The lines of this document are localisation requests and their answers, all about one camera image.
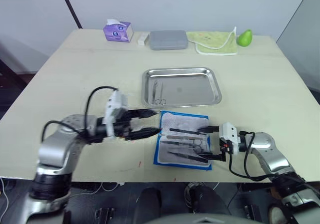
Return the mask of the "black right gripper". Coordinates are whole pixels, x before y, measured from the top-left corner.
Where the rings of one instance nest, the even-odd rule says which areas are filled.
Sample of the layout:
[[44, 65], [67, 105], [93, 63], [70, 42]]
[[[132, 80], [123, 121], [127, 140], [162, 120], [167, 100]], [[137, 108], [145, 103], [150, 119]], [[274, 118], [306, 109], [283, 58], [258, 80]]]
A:
[[[219, 132], [220, 127], [219, 126], [206, 126], [201, 127], [197, 129], [198, 132], [202, 133], [214, 133]], [[219, 145], [220, 145], [220, 153], [219, 154], [213, 154], [212, 152], [205, 152], [203, 149], [196, 148], [195, 153], [207, 160], [216, 160], [216, 161], [226, 161], [226, 153], [229, 154], [235, 154], [237, 155], [239, 152], [239, 145], [240, 145], [240, 137], [237, 137], [235, 142], [232, 140], [226, 140], [224, 138], [219, 139]]]

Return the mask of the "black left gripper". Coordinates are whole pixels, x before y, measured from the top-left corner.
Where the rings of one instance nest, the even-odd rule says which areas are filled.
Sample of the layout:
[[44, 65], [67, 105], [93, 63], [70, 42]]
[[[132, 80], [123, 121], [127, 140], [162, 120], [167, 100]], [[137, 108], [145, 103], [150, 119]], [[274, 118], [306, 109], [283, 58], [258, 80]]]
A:
[[113, 130], [116, 137], [124, 138], [125, 140], [138, 140], [149, 138], [158, 134], [161, 128], [147, 127], [138, 131], [132, 131], [131, 119], [132, 118], [149, 118], [156, 115], [157, 112], [151, 109], [135, 109], [135, 110], [121, 110], [115, 117], [113, 123]]

